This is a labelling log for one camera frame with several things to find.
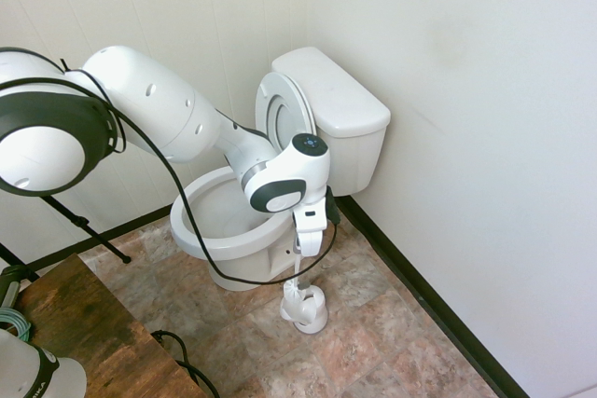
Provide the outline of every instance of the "toilet tank lid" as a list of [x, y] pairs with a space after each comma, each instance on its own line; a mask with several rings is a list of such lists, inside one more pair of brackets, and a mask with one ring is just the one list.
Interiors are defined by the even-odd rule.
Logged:
[[286, 53], [271, 63], [271, 69], [297, 84], [315, 124], [332, 137], [369, 134], [390, 122], [390, 110], [318, 48]]

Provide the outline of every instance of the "toilet bowl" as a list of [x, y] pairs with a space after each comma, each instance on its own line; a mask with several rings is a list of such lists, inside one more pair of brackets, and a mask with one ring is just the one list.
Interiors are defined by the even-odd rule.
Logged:
[[[387, 107], [317, 48], [286, 53], [271, 68], [257, 89], [257, 129], [278, 152], [296, 134], [322, 137], [330, 151], [327, 183], [334, 195], [352, 195], [367, 187], [390, 121]], [[269, 281], [294, 265], [291, 212], [254, 210], [231, 168], [205, 174], [185, 193], [210, 256], [225, 274]], [[180, 197], [170, 222], [176, 243], [205, 259]], [[232, 291], [256, 287], [225, 280], [211, 267], [210, 274]]]
[[[253, 209], [230, 167], [204, 174], [185, 194], [205, 247], [227, 275], [268, 281], [294, 265], [294, 226], [290, 211], [262, 213]], [[176, 244], [187, 254], [206, 260], [179, 196], [170, 212]], [[231, 291], [246, 291], [253, 284], [220, 277], [210, 266], [216, 284]]]

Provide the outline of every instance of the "black cable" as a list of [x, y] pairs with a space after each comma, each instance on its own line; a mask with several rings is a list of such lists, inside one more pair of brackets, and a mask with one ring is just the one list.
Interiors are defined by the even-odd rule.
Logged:
[[256, 285], [270, 285], [270, 284], [284, 283], [285, 281], [295, 279], [296, 277], [299, 277], [300, 275], [302, 275], [305, 272], [309, 271], [310, 269], [314, 268], [314, 266], [317, 263], [319, 263], [321, 260], [323, 260], [324, 257], [327, 255], [327, 253], [329, 253], [329, 251], [332, 249], [332, 247], [334, 245], [334, 241], [336, 240], [336, 234], [338, 231], [338, 223], [337, 222], [332, 222], [332, 224], [334, 225], [334, 234], [332, 236], [332, 240], [329, 243], [329, 246], [327, 247], [326, 251], [319, 258], [317, 258], [313, 263], [311, 263], [308, 267], [304, 268], [301, 272], [298, 272], [298, 273], [291, 275], [289, 277], [286, 277], [284, 279], [274, 280], [274, 281], [253, 281], [253, 280], [241, 279], [238, 277], [232, 277], [230, 275], [225, 274], [224, 272], [222, 272], [219, 269], [218, 266], [215, 265], [214, 259], [209, 254], [207, 247], [205, 247], [205, 243], [203, 242], [203, 237], [201, 236], [201, 232], [199, 231], [199, 228], [197, 227], [197, 223], [195, 222], [195, 217], [193, 216], [193, 212], [191, 211], [190, 205], [188, 204], [187, 195], [185, 194], [185, 188], [183, 188], [182, 184], [180, 183], [180, 179], [178, 179], [178, 175], [172, 168], [172, 165], [170, 165], [170, 162], [161, 153], [161, 151], [158, 149], [158, 147], [151, 141], [151, 139], [147, 136], [147, 134], [145, 134], [141, 130], [141, 128], [139, 128], [136, 125], [136, 123], [134, 121], [132, 121], [125, 114], [120, 112], [116, 107], [114, 107], [114, 105], [112, 105], [111, 103], [105, 103], [97, 94], [91, 92], [88, 89], [85, 89], [85, 88], [79, 86], [78, 84], [73, 83], [72, 81], [59, 79], [59, 78], [46, 78], [46, 77], [20, 78], [20, 79], [14, 79], [14, 80], [8, 81], [6, 83], [0, 84], [0, 90], [14, 88], [16, 86], [22, 86], [25, 84], [37, 84], [37, 83], [58, 84], [61, 86], [66, 86], [71, 89], [78, 90], [79, 92], [85, 93], [86, 95], [88, 95], [92, 98], [98, 99], [114, 116], [121, 118], [122, 121], [124, 121], [127, 125], [129, 125], [132, 128], [132, 130], [134, 130], [137, 134], [139, 134], [139, 136], [147, 143], [147, 145], [151, 148], [151, 150], [154, 152], [154, 154], [160, 159], [161, 163], [164, 165], [166, 170], [168, 170], [168, 173], [172, 176], [173, 181], [176, 184], [176, 189], [178, 190], [178, 193], [180, 194], [180, 197], [183, 200], [183, 204], [185, 206], [185, 211], [187, 212], [187, 215], [188, 215], [188, 220], [190, 221], [191, 226], [193, 227], [193, 231], [195, 232], [195, 235], [197, 236], [197, 240], [199, 241], [201, 250], [205, 254], [205, 257], [207, 258], [207, 261], [209, 262], [210, 266], [223, 279], [231, 280], [231, 281], [238, 281], [238, 282], [246, 283], [246, 284], [256, 284]]
[[33, 50], [29, 50], [27, 48], [20, 48], [20, 47], [1, 47], [0, 48], [0, 52], [3, 51], [14, 51], [15, 53], [25, 53], [27, 55], [33, 55], [36, 56], [37, 58], [41, 58], [42, 60], [44, 60], [45, 62], [49, 62], [50, 64], [52, 64], [54, 67], [56, 67], [58, 70], [60, 70], [62, 73], [64, 73], [64, 70], [62, 69], [62, 67], [60, 65], [58, 65], [56, 62], [54, 62], [53, 60], [51, 60], [50, 58], [44, 56], [44, 55], [40, 55], [39, 53], [37, 53], [36, 51]]
[[217, 393], [217, 389], [215, 388], [214, 384], [212, 384], [212, 382], [208, 379], [208, 377], [206, 375], [204, 375], [201, 372], [201, 370], [199, 370], [194, 365], [191, 365], [190, 362], [188, 361], [187, 346], [185, 345], [185, 342], [183, 342], [183, 339], [181, 339], [178, 335], [176, 335], [170, 331], [166, 331], [166, 330], [154, 331], [153, 333], [151, 333], [151, 335], [158, 342], [162, 341], [162, 339], [161, 339], [162, 336], [169, 336], [169, 337], [174, 338], [176, 340], [176, 342], [178, 342], [180, 344], [180, 348], [183, 351], [183, 359], [184, 359], [184, 361], [176, 360], [176, 363], [178, 365], [180, 365], [181, 367], [185, 367], [187, 369], [188, 374], [190, 375], [191, 379], [195, 382], [195, 384], [199, 385], [199, 381], [197, 380], [197, 377], [195, 377], [195, 375], [197, 375], [198, 377], [201, 378], [201, 380], [209, 388], [209, 390], [212, 392], [214, 397], [219, 398], [220, 395]]
[[[89, 78], [91, 80], [91, 82], [102, 93], [102, 95], [104, 95], [104, 98], [108, 102], [108, 104], [110, 104], [112, 107], [114, 107], [114, 105], [112, 104], [112, 101], [110, 100], [110, 97], [108, 97], [108, 94], [105, 93], [105, 90], [102, 87], [102, 85], [100, 83], [98, 83], [97, 80], [89, 72], [87, 72], [86, 70], [83, 70], [83, 69], [75, 69], [75, 70], [69, 69], [69, 70], [67, 70], [67, 72], [80, 72], [81, 74], [85, 75], [87, 78]], [[127, 149], [127, 138], [126, 138], [126, 135], [124, 135], [124, 127], [122, 126], [120, 117], [116, 116], [116, 122], [118, 123], [118, 130], [120, 131], [120, 136], [122, 137], [122, 149], [117, 150], [116, 142], [114, 142], [114, 147], [112, 148], [112, 150], [116, 154], [122, 154], [122, 153], [124, 153], [124, 150]]]
[[[189, 360], [188, 360], [188, 353], [187, 353], [187, 346], [185, 345], [185, 342], [183, 342], [183, 339], [181, 339], [178, 335], [175, 335], [174, 333], [171, 333], [170, 331], [166, 331], [166, 330], [158, 330], [158, 331], [154, 331], [153, 333], [151, 333], [151, 335], [159, 342], [161, 343], [162, 341], [162, 336], [169, 336], [173, 339], [176, 340], [176, 342], [178, 342], [178, 344], [180, 345], [181, 350], [183, 351], [183, 360], [185, 361], [185, 363], [190, 364]], [[195, 382], [195, 384], [199, 384], [197, 382], [197, 377], [195, 377], [195, 373], [188, 370], [188, 374], [190, 375], [191, 379]]]
[[206, 375], [204, 375], [201, 370], [199, 370], [197, 367], [195, 367], [194, 365], [191, 365], [189, 363], [184, 363], [182, 361], [178, 361], [176, 360], [176, 363], [178, 365], [180, 365], [181, 367], [185, 367], [189, 372], [193, 372], [195, 375], [197, 375], [198, 377], [201, 378], [201, 380], [205, 383], [205, 385], [209, 388], [209, 390], [212, 392], [212, 395], [214, 396], [214, 398], [220, 398], [220, 394], [217, 392], [217, 389], [215, 388], [215, 385], [212, 384], [212, 381], [210, 381]]
[[178, 179], [178, 175], [172, 168], [172, 165], [170, 165], [170, 162], [161, 153], [161, 151], [158, 149], [158, 147], [151, 141], [151, 139], [130, 118], [125, 116], [122, 112], [120, 112], [116, 107], [114, 107], [111, 104], [106, 104], [105, 106], [108, 107], [113, 114], [115, 114], [116, 116], [120, 116], [120, 118], [122, 118], [122, 121], [124, 121], [127, 125], [129, 125], [132, 128], [132, 130], [134, 130], [137, 134], [139, 134], [139, 136], [149, 145], [149, 147], [152, 149], [152, 151], [155, 153], [155, 155], [161, 160], [161, 163], [166, 167], [166, 170], [168, 170], [168, 172], [172, 176], [174, 183], [176, 184], [176, 188], [178, 189], [178, 193], [180, 194], [180, 197], [183, 200], [183, 204], [185, 205], [185, 211], [187, 212], [187, 215], [188, 215], [188, 220], [190, 221], [190, 224], [193, 227], [193, 231], [195, 232], [195, 235], [197, 236], [197, 240], [199, 241], [199, 244], [201, 246], [201, 249], [203, 250], [203, 253], [205, 254], [205, 257], [207, 258], [207, 261], [209, 261], [209, 264], [214, 269], [214, 271], [217, 273], [217, 275], [219, 275], [223, 279], [231, 280], [231, 281], [239, 281], [241, 283], [247, 283], [247, 284], [257, 284], [257, 285], [269, 285], [269, 284], [284, 283], [285, 281], [292, 280], [292, 279], [304, 274], [311, 268], [313, 268], [317, 263], [319, 263], [321, 260], [323, 260], [324, 257], [327, 255], [327, 253], [331, 250], [332, 246], [334, 245], [334, 241], [336, 240], [336, 233], [338, 231], [338, 225], [335, 223], [333, 223], [334, 224], [334, 234], [332, 236], [332, 240], [329, 243], [329, 246], [327, 247], [326, 251], [319, 258], [317, 258], [312, 264], [310, 264], [308, 267], [304, 268], [301, 272], [299, 272], [297, 274], [286, 277], [285, 279], [274, 280], [274, 281], [253, 281], [253, 280], [247, 280], [247, 279], [240, 279], [238, 277], [232, 277], [230, 275], [225, 274], [215, 265], [214, 259], [209, 254], [207, 247], [205, 247], [205, 242], [203, 242], [203, 237], [201, 236], [201, 232], [199, 231], [199, 228], [197, 227], [197, 223], [195, 222], [195, 217], [193, 216], [193, 211], [191, 211], [190, 205], [188, 204], [187, 195], [185, 194], [185, 188], [183, 188], [182, 184], [180, 183], [180, 179]]

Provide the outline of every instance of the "metal stand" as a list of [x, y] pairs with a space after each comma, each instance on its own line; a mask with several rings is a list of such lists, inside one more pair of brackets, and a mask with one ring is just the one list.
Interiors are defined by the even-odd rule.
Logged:
[[4, 261], [6, 261], [11, 266], [18, 266], [18, 265], [25, 266], [29, 270], [29, 275], [27, 276], [27, 279], [29, 279], [30, 282], [34, 282], [37, 279], [39, 279], [39, 276], [35, 272], [30, 270], [27, 267], [27, 265], [25, 265], [25, 263], [20, 258], [18, 258], [14, 253], [12, 253], [1, 242], [0, 242], [0, 258], [2, 258]]
[[110, 243], [110, 241], [106, 240], [102, 235], [100, 235], [99, 233], [97, 233], [95, 230], [93, 230], [91, 227], [88, 226], [88, 224], [90, 223], [90, 220], [87, 219], [85, 216], [75, 215], [74, 213], [72, 213], [70, 210], [68, 210], [66, 207], [64, 207], [58, 200], [56, 200], [52, 196], [42, 196], [41, 199], [43, 199], [54, 210], [56, 210], [57, 212], [62, 214], [62, 216], [64, 216], [66, 219], [68, 219], [75, 226], [82, 228], [88, 234], [90, 234], [92, 237], [94, 237], [97, 241], [99, 241], [101, 244], [103, 244], [114, 255], [119, 257], [123, 263], [131, 263], [131, 258], [129, 256], [123, 254], [116, 247], [114, 247]]

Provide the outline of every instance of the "wooden table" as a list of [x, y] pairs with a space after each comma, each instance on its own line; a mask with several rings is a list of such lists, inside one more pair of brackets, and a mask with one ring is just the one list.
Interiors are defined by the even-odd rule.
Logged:
[[86, 398], [207, 396], [76, 255], [15, 308], [32, 323], [34, 344], [83, 365]]

